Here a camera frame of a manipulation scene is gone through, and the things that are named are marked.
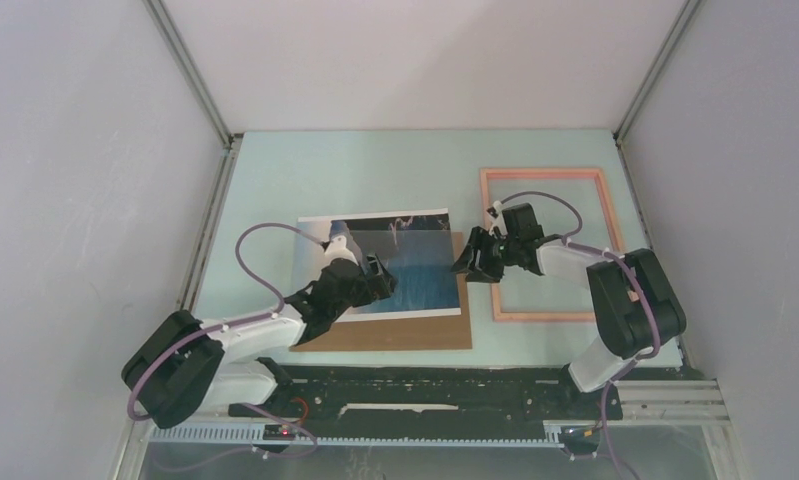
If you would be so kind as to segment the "pink wooden picture frame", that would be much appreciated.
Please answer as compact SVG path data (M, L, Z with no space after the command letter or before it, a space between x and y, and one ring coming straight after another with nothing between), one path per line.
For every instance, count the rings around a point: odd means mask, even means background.
M620 190L617 178L600 167L485 167L480 171L482 205L519 192L542 191L570 203L581 215L583 227L574 235L578 243L627 250L627 228L637 222L631 195ZM506 270L499 284L490 286L496 322L591 322L590 294L559 278L539 277L519 268Z

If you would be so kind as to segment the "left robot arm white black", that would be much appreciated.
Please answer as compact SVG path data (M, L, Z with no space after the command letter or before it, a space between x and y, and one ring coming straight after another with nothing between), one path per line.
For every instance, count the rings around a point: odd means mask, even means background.
M391 298L397 286L375 255L363 263L334 258L317 279L266 310L230 320L175 311L122 368L128 416L161 429L200 410L237 403L279 416L290 406L291 390L264 353L310 342L347 311Z

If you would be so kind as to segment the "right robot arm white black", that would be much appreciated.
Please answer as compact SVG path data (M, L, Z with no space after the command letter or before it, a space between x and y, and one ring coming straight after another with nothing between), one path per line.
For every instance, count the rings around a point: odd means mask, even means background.
M556 402L566 416L585 416L597 403L595 391L657 356L686 330L686 315L653 250L619 253L547 235L528 203L495 203L487 213L492 225L471 230L453 273L468 282L497 284L506 268L519 267L590 294L598 336L563 369Z

